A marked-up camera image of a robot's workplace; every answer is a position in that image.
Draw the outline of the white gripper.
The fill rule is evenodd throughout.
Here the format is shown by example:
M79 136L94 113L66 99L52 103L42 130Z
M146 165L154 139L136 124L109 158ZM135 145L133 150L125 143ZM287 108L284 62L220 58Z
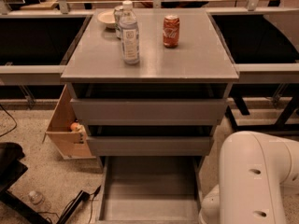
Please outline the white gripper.
M220 224L220 192L216 185L203 199L199 224Z

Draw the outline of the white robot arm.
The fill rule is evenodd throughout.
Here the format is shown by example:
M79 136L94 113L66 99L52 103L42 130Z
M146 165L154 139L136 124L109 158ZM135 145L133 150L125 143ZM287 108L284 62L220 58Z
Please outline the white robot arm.
M287 224L282 197L299 192L299 142L237 132L222 144L219 184L202 201L200 224Z

